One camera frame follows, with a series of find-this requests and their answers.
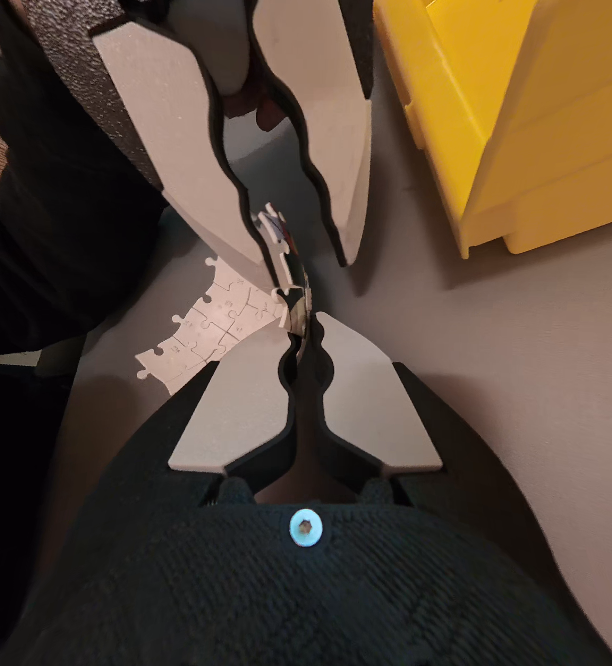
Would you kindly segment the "person's left hand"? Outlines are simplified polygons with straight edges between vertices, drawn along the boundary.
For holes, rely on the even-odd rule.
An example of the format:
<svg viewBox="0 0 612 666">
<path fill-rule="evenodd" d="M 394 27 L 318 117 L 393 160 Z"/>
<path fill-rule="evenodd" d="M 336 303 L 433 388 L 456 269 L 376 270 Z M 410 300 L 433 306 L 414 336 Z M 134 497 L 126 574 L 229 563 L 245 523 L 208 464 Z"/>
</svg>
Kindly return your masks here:
<svg viewBox="0 0 612 666">
<path fill-rule="evenodd" d="M 248 77 L 239 91 L 222 96 L 222 104 L 228 119 L 254 114 L 258 128 L 264 132 L 275 129 L 287 117 L 261 79 Z"/>
</svg>

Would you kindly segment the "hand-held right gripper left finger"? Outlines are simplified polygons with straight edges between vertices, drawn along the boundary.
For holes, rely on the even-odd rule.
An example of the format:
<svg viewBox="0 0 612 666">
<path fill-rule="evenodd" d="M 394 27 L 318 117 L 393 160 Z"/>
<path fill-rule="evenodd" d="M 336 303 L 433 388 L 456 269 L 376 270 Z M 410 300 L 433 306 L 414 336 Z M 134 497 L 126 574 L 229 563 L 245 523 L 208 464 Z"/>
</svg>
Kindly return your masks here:
<svg viewBox="0 0 612 666">
<path fill-rule="evenodd" d="M 262 328 L 169 399 L 177 418 L 169 468 L 241 478 L 265 489 L 293 465 L 299 339 Z"/>
</svg>

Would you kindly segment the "partly built white puzzle ball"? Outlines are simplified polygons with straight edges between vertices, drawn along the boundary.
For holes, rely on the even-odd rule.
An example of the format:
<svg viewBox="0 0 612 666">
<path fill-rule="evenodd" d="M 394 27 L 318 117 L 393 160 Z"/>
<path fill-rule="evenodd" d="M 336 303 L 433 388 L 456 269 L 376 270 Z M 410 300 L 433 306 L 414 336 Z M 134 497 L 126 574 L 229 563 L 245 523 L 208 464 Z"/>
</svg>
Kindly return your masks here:
<svg viewBox="0 0 612 666">
<path fill-rule="evenodd" d="M 142 366 L 138 379 L 152 377 L 174 395 L 208 363 L 220 361 L 234 346 L 269 324 L 307 336 L 312 293 L 285 216 L 267 203 L 252 220 L 267 241 L 285 286 L 262 290 L 222 258 L 207 257 L 205 265 L 214 270 L 211 286 L 185 316 L 172 316 L 177 326 L 172 336 L 135 355 Z"/>
</svg>

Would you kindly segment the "person's left forearm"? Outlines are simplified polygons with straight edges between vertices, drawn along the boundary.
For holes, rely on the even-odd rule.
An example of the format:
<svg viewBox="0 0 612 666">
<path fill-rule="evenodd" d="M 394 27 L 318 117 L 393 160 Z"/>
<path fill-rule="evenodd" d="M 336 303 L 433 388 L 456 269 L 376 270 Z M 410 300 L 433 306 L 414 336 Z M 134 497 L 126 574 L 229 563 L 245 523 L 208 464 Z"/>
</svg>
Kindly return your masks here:
<svg viewBox="0 0 612 666">
<path fill-rule="evenodd" d="M 0 354 L 93 330 L 138 287 L 166 202 L 0 1 Z"/>
</svg>

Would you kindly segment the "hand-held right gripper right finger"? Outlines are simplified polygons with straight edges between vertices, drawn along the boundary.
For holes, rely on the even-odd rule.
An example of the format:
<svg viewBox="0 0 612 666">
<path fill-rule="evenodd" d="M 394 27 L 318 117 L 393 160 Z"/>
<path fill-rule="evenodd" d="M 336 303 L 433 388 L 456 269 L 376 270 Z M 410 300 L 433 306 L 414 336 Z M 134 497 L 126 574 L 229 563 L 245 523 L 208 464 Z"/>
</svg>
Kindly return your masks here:
<svg viewBox="0 0 612 666">
<path fill-rule="evenodd" d="M 443 469 L 397 369 L 380 348 L 325 312 L 310 320 L 319 456 L 352 492 L 370 479 Z"/>
</svg>

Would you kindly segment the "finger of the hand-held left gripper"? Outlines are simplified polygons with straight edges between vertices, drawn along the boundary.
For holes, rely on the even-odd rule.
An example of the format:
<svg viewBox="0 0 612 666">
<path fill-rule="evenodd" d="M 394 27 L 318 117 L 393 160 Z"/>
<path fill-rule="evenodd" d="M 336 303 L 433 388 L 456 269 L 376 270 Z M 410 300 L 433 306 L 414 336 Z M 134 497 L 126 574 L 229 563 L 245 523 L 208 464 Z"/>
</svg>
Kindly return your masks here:
<svg viewBox="0 0 612 666">
<path fill-rule="evenodd" d="M 342 267 L 357 259 L 371 165 L 372 1 L 251 1 L 250 38 L 299 139 Z"/>
<path fill-rule="evenodd" d="M 94 34 L 93 44 L 169 205 L 242 277 L 278 286 L 248 191 L 224 151 L 218 92 L 194 52 L 146 22 Z"/>
</svg>

